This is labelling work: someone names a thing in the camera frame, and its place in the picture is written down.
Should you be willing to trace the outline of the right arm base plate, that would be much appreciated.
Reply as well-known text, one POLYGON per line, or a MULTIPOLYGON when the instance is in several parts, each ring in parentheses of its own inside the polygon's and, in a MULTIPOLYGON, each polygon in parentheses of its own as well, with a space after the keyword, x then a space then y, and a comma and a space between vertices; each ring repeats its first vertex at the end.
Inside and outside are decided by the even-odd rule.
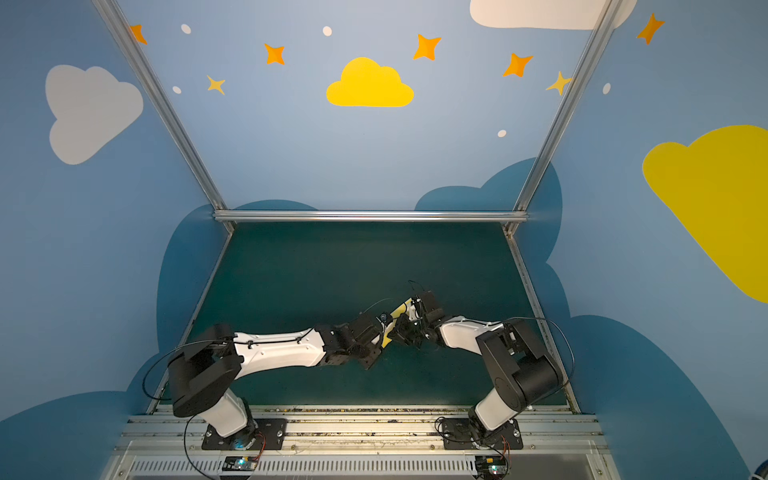
POLYGON ((505 422, 495 430, 485 430, 469 418, 439 417, 435 430, 446 450, 496 449, 522 450, 522 433, 516 419, 505 422))

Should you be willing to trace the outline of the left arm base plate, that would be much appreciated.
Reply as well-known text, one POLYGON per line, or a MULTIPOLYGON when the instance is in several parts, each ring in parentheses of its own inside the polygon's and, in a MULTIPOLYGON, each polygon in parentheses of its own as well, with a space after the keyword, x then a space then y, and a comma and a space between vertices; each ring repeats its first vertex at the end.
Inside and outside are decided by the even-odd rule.
POLYGON ((203 437, 203 450, 250 451, 281 450, 285 440, 287 421, 279 418, 252 419, 246 427, 228 437, 221 436, 208 426, 203 437))

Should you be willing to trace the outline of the yellow square paper sheet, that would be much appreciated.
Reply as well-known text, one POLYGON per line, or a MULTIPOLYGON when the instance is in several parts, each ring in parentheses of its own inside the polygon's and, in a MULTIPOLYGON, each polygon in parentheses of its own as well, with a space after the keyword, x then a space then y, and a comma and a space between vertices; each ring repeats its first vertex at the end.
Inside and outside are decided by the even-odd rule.
POLYGON ((386 325, 384 329, 384 333, 382 334, 381 339, 381 348, 386 348, 391 342, 388 339, 388 334, 392 331, 392 329, 395 326, 409 326, 412 332, 412 323, 408 318, 408 315, 406 313, 406 308, 408 304, 410 303, 410 299, 403 302, 401 305, 399 305, 394 311, 392 311, 389 316, 389 323, 386 325))

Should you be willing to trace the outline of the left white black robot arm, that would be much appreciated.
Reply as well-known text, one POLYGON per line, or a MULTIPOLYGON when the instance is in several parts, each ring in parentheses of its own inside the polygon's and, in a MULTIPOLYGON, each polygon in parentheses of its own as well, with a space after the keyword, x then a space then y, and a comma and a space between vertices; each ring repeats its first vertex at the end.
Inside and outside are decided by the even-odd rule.
POLYGON ((368 368, 381 354, 389 314, 359 315, 340 325, 320 324, 283 334, 236 332, 215 324, 170 355, 168 387, 173 414, 198 416, 212 438, 206 449, 251 450, 268 443, 246 400, 231 385, 255 373, 288 367, 343 365, 359 361, 368 368))

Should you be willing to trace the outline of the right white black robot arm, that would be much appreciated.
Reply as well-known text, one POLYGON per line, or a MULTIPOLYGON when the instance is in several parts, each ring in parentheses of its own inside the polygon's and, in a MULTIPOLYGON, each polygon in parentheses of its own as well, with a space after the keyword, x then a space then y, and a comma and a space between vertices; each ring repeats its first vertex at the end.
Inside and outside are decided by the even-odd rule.
POLYGON ((432 342, 479 355, 493 385, 465 419, 439 419, 436 431, 447 449, 520 449, 516 416, 565 385, 563 370, 523 317, 507 322, 463 316, 411 319, 402 314, 386 338, 404 345, 432 342))

